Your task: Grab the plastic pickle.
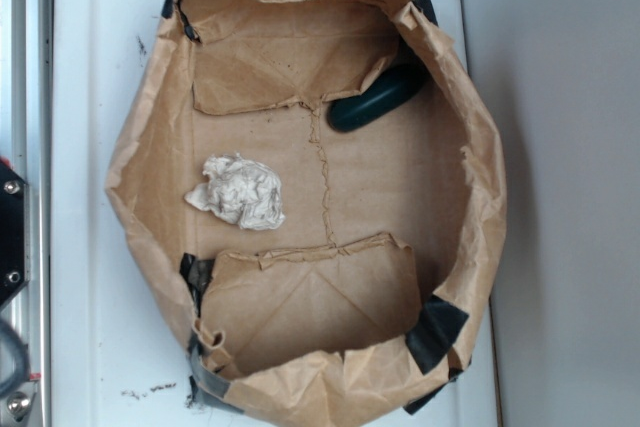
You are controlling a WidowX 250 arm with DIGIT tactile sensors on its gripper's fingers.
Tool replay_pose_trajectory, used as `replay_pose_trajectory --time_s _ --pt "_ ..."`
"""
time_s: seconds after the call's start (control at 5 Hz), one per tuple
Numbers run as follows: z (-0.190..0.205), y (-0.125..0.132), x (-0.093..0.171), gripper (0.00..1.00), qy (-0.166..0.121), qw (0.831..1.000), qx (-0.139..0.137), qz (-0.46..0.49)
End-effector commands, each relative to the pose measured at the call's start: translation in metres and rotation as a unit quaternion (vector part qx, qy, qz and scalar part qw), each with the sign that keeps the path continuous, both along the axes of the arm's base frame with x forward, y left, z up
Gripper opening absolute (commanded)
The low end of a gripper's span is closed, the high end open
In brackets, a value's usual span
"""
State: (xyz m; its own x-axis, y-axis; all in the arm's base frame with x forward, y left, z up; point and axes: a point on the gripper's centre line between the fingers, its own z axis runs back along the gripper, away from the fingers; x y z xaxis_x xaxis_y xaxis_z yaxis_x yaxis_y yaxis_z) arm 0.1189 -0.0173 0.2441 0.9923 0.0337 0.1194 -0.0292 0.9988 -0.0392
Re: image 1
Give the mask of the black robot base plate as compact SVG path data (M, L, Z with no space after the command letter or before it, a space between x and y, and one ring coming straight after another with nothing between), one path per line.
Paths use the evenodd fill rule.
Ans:
M4 309L27 281L25 267L25 194L24 180L1 160L1 308Z

